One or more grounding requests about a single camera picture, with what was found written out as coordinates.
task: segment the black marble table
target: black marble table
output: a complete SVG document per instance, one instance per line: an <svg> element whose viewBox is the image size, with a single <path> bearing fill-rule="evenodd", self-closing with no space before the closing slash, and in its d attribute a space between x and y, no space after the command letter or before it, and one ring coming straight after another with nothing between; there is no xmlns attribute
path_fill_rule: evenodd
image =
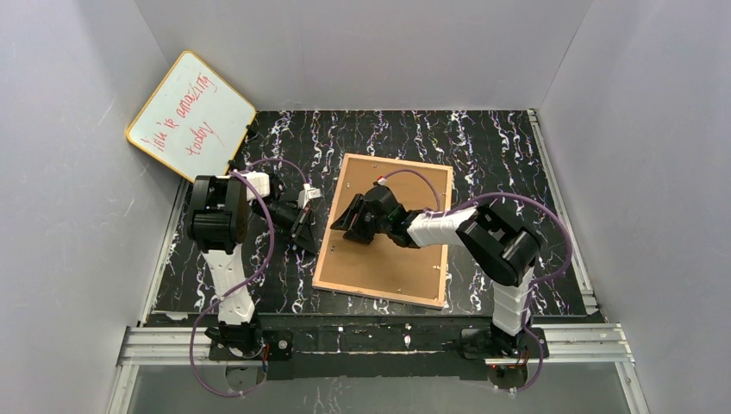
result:
<svg viewBox="0 0 731 414"><path fill-rule="evenodd" d="M323 198L314 203L314 234L322 242L345 153L424 161L454 168L453 204L488 191L529 196L553 209L553 199L526 111L293 111L260 112L259 133L242 146L240 165L283 157L298 164ZM295 198L301 179L284 164L276 170ZM504 201L543 237L537 276L560 266L565 250L560 232L542 214ZM215 295L209 269L183 231L183 213L172 238L154 312L199 313ZM266 224L250 218L244 268L252 274L263 260ZM317 258L279 238L265 277L250 286L260 313L330 315L486 315L493 311L491 282L463 248L450 248L444 309L360 298L312 288ZM540 286L533 311L542 315L586 315L581 292L569 268L565 278Z"/></svg>

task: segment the marble surface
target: marble surface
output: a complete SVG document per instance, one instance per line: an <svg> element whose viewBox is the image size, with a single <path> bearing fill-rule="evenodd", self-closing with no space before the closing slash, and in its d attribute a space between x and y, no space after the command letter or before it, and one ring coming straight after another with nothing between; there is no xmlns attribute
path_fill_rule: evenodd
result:
<svg viewBox="0 0 731 414"><path fill-rule="evenodd" d="M488 191L529 196L553 208L548 181L526 111L289 111L260 112L259 133L242 146L240 165L261 158L283 157L298 164L323 198L314 203L313 232L322 242L345 153L431 162L454 168L453 204ZM284 164L277 171L295 198L301 179ZM214 297L205 260L183 231L183 214L172 237L154 311L198 313ZM560 266L565 250L560 232L544 215L504 201L543 238L538 276ZM252 274L264 258L269 237L258 216L249 219L244 268ZM250 286L258 312L335 315L491 315L492 286L466 249L450 248L447 302L444 309L399 304L318 291L311 282L316 256L285 242L276 243L265 277ZM543 315L585 315L573 269L565 278L540 286L533 311Z"/></svg>

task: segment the red handwriting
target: red handwriting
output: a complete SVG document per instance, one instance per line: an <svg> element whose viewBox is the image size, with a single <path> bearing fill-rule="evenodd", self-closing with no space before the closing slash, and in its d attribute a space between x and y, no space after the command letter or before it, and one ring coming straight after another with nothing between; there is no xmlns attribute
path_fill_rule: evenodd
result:
<svg viewBox="0 0 731 414"><path fill-rule="evenodd" d="M159 132L159 133L155 134L155 137L154 137L153 141L149 141L146 137L143 138L141 141L142 142L146 142L146 143L152 145L158 151L160 151L161 153L164 153L165 152L165 140L166 139L167 139L167 134L164 133L164 132Z"/></svg>
<svg viewBox="0 0 731 414"><path fill-rule="evenodd" d="M218 136L218 134L208 125L207 122L204 122L204 127L201 127L199 129L193 129L191 128L191 132L193 133L193 144L187 147L188 155L200 155L201 149L203 149L203 142L208 137L209 134L216 137L216 139L221 143L221 145L225 148L226 146L223 145L223 141L221 141L221 138Z"/></svg>
<svg viewBox="0 0 731 414"><path fill-rule="evenodd" d="M157 122L158 125L165 125L169 129L175 129L179 127L180 125L177 125L171 118L165 119L164 122Z"/></svg>
<svg viewBox="0 0 731 414"><path fill-rule="evenodd" d="M208 79L207 76L200 73L198 73L196 83L190 84L190 86L191 87L188 88L188 93L185 94L183 99L180 99L178 109L176 110L176 112L178 112L178 116L181 118L185 118L189 113L191 113L191 105L196 102L210 86L214 87L214 93L218 91L218 86Z"/></svg>

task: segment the whiteboard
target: whiteboard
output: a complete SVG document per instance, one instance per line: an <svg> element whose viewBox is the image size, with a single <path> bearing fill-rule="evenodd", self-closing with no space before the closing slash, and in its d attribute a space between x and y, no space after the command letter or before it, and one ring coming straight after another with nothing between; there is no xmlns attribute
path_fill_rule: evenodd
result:
<svg viewBox="0 0 731 414"><path fill-rule="evenodd" d="M185 51L127 128L127 139L192 182L228 171L255 115L239 92Z"/></svg>

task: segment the brown panel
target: brown panel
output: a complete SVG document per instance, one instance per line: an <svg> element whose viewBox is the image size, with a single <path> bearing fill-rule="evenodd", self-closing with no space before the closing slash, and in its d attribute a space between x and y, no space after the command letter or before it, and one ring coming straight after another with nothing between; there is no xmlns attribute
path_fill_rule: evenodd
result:
<svg viewBox="0 0 731 414"><path fill-rule="evenodd" d="M369 246L364 246L329 229L353 197L371 189L378 176L405 167L419 171L434 184L442 208L451 203L450 166L346 154L317 261L314 287L412 304L444 305L447 246L400 248L386 235L376 235ZM390 177L388 186L406 210L437 208L429 187L412 173Z"/></svg>

